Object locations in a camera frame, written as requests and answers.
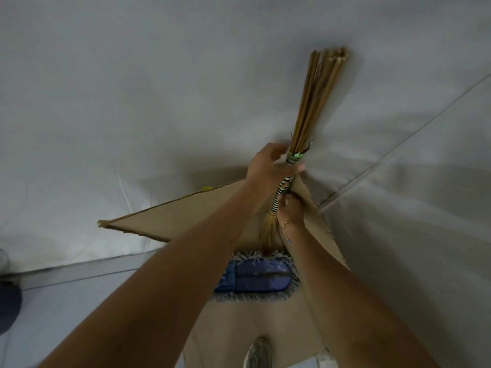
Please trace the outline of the person's left hand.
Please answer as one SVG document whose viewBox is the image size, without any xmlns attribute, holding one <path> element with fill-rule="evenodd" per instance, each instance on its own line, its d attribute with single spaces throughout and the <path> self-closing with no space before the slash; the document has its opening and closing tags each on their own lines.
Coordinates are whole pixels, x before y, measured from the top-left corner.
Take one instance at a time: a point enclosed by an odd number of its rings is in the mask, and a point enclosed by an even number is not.
<svg viewBox="0 0 491 368">
<path fill-rule="evenodd" d="M 246 186 L 261 194 L 272 193 L 283 178 L 283 166 L 278 164 L 289 146 L 284 143 L 268 143 L 250 160 L 246 176 Z"/>
</svg>

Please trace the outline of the person's right hand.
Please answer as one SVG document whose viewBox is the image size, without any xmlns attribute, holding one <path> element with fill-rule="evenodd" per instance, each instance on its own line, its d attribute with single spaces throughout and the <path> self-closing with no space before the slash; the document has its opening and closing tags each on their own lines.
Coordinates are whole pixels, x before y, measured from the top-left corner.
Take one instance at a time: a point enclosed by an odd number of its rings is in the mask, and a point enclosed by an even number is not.
<svg viewBox="0 0 491 368">
<path fill-rule="evenodd" d="M 284 228 L 286 224 L 296 222 L 304 222 L 304 207 L 303 208 L 291 208 L 286 206 L 284 208 L 278 208 L 277 220 L 279 225 Z"/>
</svg>

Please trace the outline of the straw broom with striped handle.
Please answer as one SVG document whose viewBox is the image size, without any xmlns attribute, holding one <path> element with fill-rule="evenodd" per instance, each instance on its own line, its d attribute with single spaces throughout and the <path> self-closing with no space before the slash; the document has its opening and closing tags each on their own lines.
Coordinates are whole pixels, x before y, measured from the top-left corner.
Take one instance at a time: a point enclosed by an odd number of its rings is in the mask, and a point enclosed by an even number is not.
<svg viewBox="0 0 491 368">
<path fill-rule="evenodd" d="M 321 117 L 349 55 L 346 47 L 313 50 L 310 53 L 296 123 L 291 133 L 291 142 L 286 153 L 286 165 L 298 164 L 310 150 L 312 142 L 310 136 Z M 266 255 L 274 251 L 273 241 L 277 229 L 279 197 L 289 192 L 294 179 L 295 176 L 291 175 L 281 181 L 264 220 L 260 239 L 262 252 Z"/>
</svg>

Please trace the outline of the person's right forearm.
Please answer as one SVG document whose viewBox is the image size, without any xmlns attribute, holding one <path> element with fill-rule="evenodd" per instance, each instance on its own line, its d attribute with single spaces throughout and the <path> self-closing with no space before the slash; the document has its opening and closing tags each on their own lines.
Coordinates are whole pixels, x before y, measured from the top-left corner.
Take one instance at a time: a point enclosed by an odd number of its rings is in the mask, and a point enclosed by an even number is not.
<svg viewBox="0 0 491 368">
<path fill-rule="evenodd" d="M 283 228 L 325 318 L 328 349 L 339 368 L 439 368 L 380 297 L 326 251 L 304 223 Z"/>
</svg>

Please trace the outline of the person's left forearm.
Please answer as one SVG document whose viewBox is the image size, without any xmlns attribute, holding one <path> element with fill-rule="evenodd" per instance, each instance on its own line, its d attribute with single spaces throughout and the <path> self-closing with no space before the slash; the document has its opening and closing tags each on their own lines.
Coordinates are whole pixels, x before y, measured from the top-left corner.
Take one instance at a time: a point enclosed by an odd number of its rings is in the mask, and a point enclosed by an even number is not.
<svg viewBox="0 0 491 368">
<path fill-rule="evenodd" d="M 174 368 L 246 223 L 276 186 L 247 178 L 220 208 L 153 254 L 39 368 Z"/>
</svg>

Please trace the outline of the blue fringed mop head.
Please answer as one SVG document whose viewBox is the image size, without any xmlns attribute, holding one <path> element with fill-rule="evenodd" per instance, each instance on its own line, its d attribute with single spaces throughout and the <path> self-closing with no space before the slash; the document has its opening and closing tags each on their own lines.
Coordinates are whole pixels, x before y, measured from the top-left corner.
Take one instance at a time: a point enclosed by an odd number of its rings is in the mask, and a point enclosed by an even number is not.
<svg viewBox="0 0 491 368">
<path fill-rule="evenodd" d="M 285 251 L 234 253 L 214 289 L 215 302 L 285 301 L 299 290 L 301 281 L 292 256 Z"/>
</svg>

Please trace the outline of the brown cardboard box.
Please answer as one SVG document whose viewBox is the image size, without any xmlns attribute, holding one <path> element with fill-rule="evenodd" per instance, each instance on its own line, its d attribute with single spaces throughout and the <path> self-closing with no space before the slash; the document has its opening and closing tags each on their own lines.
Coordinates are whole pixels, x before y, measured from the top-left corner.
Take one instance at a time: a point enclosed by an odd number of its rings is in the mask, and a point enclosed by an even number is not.
<svg viewBox="0 0 491 368">
<path fill-rule="evenodd" d="M 205 218 L 236 193 L 244 184 L 238 180 L 209 191 L 196 192 L 171 202 L 113 220 L 99 221 L 100 228 L 135 234 L 167 243 Z M 261 251 L 260 241 L 267 207 L 250 218 L 237 242 L 237 252 Z M 280 228 L 274 237 L 274 251 L 291 254 Z M 302 267 L 295 264 L 301 280 Z M 185 368 L 242 368 L 253 341 L 262 337 L 271 345 L 274 368 L 337 367 L 329 356 L 327 328 L 313 305 L 308 287 L 302 283 L 291 298 L 277 302 L 209 301 L 197 319 L 183 349 Z"/>
</svg>

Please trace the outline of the person's grey shoe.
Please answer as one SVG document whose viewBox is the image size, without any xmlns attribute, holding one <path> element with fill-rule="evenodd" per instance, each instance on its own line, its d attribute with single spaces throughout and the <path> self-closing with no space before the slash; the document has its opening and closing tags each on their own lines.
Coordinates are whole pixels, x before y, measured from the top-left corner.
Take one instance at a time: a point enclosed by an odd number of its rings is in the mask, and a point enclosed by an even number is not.
<svg viewBox="0 0 491 368">
<path fill-rule="evenodd" d="M 243 360 L 243 368 L 273 368 L 274 355 L 270 343 L 262 337 L 254 340 Z"/>
</svg>

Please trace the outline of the dark round object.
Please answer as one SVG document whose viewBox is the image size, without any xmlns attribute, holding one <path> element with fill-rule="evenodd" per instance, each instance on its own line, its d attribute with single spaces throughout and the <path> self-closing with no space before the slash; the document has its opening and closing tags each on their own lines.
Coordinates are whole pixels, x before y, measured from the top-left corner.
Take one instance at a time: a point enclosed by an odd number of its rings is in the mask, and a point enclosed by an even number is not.
<svg viewBox="0 0 491 368">
<path fill-rule="evenodd" d="M 0 249 L 0 336 L 12 327 L 23 303 L 21 287 L 8 277 L 9 270 L 9 257 Z"/>
</svg>

